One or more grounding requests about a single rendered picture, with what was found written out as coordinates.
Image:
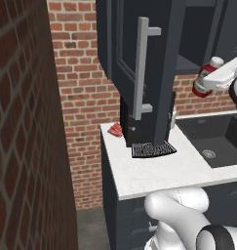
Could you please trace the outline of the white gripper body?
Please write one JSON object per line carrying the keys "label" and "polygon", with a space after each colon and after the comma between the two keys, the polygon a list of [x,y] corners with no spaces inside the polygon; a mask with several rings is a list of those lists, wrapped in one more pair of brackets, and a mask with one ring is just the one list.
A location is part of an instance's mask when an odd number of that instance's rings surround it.
{"label": "white gripper body", "polygon": [[226,89],[234,79],[236,62],[228,62],[203,79],[204,87],[208,90]]}

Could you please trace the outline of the red condiment bottle white cap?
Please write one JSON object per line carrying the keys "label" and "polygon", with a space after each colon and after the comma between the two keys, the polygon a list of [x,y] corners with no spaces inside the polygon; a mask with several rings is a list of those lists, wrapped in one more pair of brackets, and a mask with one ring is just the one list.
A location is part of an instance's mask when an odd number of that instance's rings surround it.
{"label": "red condiment bottle white cap", "polygon": [[224,64],[224,60],[220,57],[212,57],[211,60],[204,64],[198,72],[198,76],[193,82],[192,92],[200,98],[206,98],[212,92],[204,87],[203,79],[213,71],[217,70]]}

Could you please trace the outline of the dark navy cabinet door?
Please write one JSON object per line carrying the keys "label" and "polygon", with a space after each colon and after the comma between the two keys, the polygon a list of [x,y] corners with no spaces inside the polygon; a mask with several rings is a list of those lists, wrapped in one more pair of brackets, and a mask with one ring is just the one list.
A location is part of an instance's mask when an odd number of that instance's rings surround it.
{"label": "dark navy cabinet door", "polygon": [[[149,120],[149,128],[152,130],[151,141],[154,145],[161,145],[165,138],[177,60],[178,50],[171,43],[162,51],[150,48],[147,44],[142,102],[151,104],[153,109],[144,113],[141,120],[133,119],[136,121],[135,125],[140,128]],[[135,77],[131,79],[122,74],[112,79],[112,82],[133,117]]]}

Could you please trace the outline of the dark navy base cabinet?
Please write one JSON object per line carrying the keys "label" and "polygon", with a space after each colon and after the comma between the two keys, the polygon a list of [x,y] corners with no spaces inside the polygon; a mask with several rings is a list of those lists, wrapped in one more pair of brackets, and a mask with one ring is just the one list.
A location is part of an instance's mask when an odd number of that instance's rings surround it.
{"label": "dark navy base cabinet", "polygon": [[[144,211],[144,199],[133,197],[120,200],[115,183],[111,156],[103,134],[101,141],[103,210],[111,250],[143,250],[153,235],[149,224],[157,225]],[[205,216],[212,224],[237,227],[237,182],[205,187],[210,207]]]}

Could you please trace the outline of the black sink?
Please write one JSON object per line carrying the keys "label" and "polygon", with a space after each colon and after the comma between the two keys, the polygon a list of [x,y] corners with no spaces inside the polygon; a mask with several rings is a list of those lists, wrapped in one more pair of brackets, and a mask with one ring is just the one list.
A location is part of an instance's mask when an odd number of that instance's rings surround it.
{"label": "black sink", "polygon": [[237,165],[237,149],[225,137],[232,114],[178,119],[176,124],[212,169]]}

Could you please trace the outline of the black coffee machine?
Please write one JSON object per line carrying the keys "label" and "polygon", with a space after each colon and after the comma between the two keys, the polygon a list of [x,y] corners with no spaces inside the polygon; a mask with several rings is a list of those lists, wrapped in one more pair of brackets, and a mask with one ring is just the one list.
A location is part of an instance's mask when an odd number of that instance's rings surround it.
{"label": "black coffee machine", "polygon": [[149,120],[140,128],[129,113],[129,108],[123,99],[120,99],[120,125],[125,138],[126,147],[132,149],[132,158],[153,158],[176,153],[177,150],[168,143],[171,129],[175,126],[173,118],[176,92],[172,92],[171,104],[168,112],[166,133],[161,145],[154,145],[151,141],[152,130],[149,128]]}

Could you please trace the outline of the red food piece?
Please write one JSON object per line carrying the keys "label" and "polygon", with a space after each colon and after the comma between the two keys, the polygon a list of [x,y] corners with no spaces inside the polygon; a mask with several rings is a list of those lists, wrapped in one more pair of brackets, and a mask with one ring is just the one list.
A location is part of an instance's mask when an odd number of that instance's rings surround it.
{"label": "red food piece", "polygon": [[122,133],[122,127],[119,123],[114,123],[109,129],[108,133],[115,136],[115,137],[121,137],[123,135]]}

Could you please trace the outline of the dark navy wall cabinet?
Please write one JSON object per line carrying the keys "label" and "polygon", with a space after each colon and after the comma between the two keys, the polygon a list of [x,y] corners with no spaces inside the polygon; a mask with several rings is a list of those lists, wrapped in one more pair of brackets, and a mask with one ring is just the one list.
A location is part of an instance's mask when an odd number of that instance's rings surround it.
{"label": "dark navy wall cabinet", "polygon": [[96,0],[99,62],[109,79],[136,73],[138,20],[162,29],[148,46],[178,50],[177,74],[194,73],[211,57],[237,57],[237,0]]}

